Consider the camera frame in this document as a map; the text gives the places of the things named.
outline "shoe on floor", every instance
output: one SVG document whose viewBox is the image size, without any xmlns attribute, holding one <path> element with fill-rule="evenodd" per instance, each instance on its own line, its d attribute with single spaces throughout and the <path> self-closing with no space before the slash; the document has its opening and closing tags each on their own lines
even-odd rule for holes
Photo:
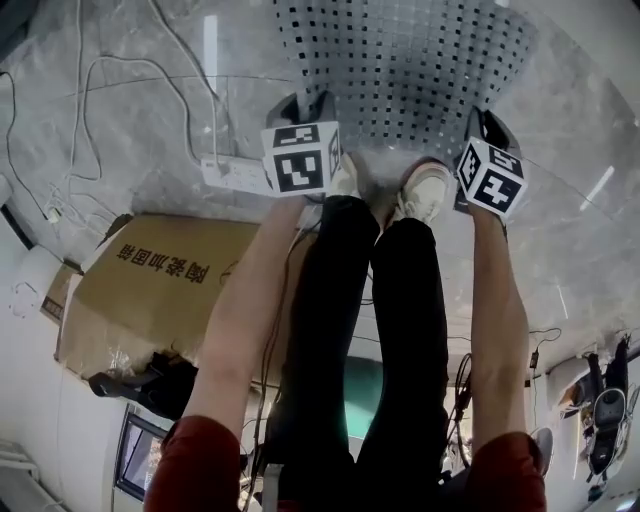
<svg viewBox="0 0 640 512">
<path fill-rule="evenodd" d="M 347 153 L 342 155 L 340 165 L 331 178 L 327 197 L 330 196 L 352 196 L 361 199 L 358 191 L 358 170 Z"/>
<path fill-rule="evenodd" d="M 418 165 L 398 193 L 398 205 L 390 224 L 411 218 L 429 225 L 440 212 L 448 182 L 449 170 L 445 165 L 433 161 Z"/>
</svg>

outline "perforated metal panel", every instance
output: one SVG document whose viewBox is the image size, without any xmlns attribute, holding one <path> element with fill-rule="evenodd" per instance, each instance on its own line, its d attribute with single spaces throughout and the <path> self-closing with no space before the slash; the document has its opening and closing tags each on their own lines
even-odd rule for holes
<svg viewBox="0 0 640 512">
<path fill-rule="evenodd" d="M 395 146 L 448 165 L 462 150 L 471 107 L 491 107 L 537 35 L 493 0 L 273 2 L 300 66 L 303 115 L 328 89 L 346 149 Z"/>
</svg>

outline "electrical outlet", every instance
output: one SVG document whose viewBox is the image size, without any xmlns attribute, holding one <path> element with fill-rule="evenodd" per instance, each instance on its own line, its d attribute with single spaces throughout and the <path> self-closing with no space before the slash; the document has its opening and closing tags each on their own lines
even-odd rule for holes
<svg viewBox="0 0 640 512">
<path fill-rule="evenodd" d="M 274 195 L 261 160 L 218 155 L 218 165 L 213 155 L 205 155 L 201 164 L 207 185 L 262 196 Z"/>
</svg>

